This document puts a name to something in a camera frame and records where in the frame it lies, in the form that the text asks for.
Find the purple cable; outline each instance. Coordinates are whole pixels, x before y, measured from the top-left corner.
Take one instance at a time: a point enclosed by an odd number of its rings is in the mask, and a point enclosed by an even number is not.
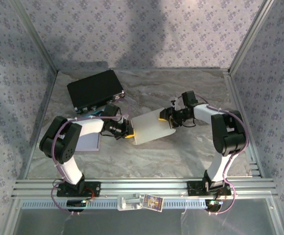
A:
[[[64,183],[65,180],[66,180],[66,179],[65,179],[65,174],[64,174],[63,170],[60,168],[58,161],[55,159],[55,144],[56,144],[57,139],[58,139],[59,136],[60,136],[60,133],[61,133],[62,130],[67,126],[67,124],[70,123],[70,122],[74,122],[74,121],[85,121],[85,120],[91,120],[91,119],[121,118],[121,117],[126,116],[126,115],[129,114],[129,112],[130,112],[130,105],[129,105],[128,100],[126,100],[126,99],[123,99],[123,100],[125,100],[125,101],[127,102],[127,104],[128,104],[128,109],[127,109],[127,111],[126,111],[124,114],[122,114],[122,115],[114,116],[114,117],[90,116],[90,117],[83,117],[83,118],[75,118],[75,119],[67,120],[67,121],[58,129],[58,131],[57,131],[57,133],[56,133],[56,135],[55,135],[55,137],[54,137],[53,143],[52,143],[51,156],[52,156],[52,159],[53,159],[53,161],[54,161],[54,163],[55,163],[55,166],[56,166],[57,170],[58,170],[59,173],[63,176],[63,181],[57,183],[57,184],[52,188],[52,190],[51,190],[51,192],[50,192],[50,196],[51,196],[53,202],[55,203],[55,205],[56,205],[56,206],[58,207],[58,209],[60,209],[61,211],[70,213],[68,210],[62,208],[62,207],[55,201],[54,196],[53,196],[53,192],[54,192],[55,188],[56,188],[58,185]]]
[[[227,178],[227,171],[229,170],[229,165],[231,164],[231,162],[232,162],[241,152],[243,152],[243,151],[247,148],[247,146],[249,145],[249,141],[250,141],[250,134],[249,134],[248,129],[246,128],[245,124],[243,123],[243,121],[242,121],[238,116],[236,116],[235,114],[233,114],[233,113],[231,113],[231,112],[229,112],[229,111],[227,111],[227,110],[222,110],[222,109],[217,109],[217,108],[211,107],[211,106],[209,105],[209,103],[208,103],[205,99],[203,99],[203,100],[207,103],[207,106],[206,106],[206,107],[207,107],[208,109],[213,110],[213,111],[217,111],[217,112],[221,112],[221,113],[228,114],[228,115],[232,116],[234,119],[236,119],[236,120],[241,124],[241,126],[243,127],[244,132],[245,132],[245,144],[244,144],[243,148],[240,149],[240,151],[238,151],[237,153],[235,153],[235,154],[233,154],[233,155],[230,156],[229,161],[227,162],[227,164],[226,164],[226,166],[225,166],[225,168],[224,168],[224,172],[222,173],[222,176],[223,176],[224,181],[225,181],[227,184],[229,184],[229,185],[232,187],[233,191],[234,191],[234,195],[233,195],[234,197],[233,197],[233,199],[232,199],[232,202],[231,202],[230,206],[229,206],[226,210],[224,210],[224,211],[222,211],[222,212],[215,212],[215,213],[217,213],[217,214],[223,214],[223,213],[227,212],[228,210],[230,210],[230,208],[234,205],[235,200],[236,200],[236,189],[235,189],[234,185],[233,185],[232,183],[230,183],[230,182],[226,179],[226,178]]]

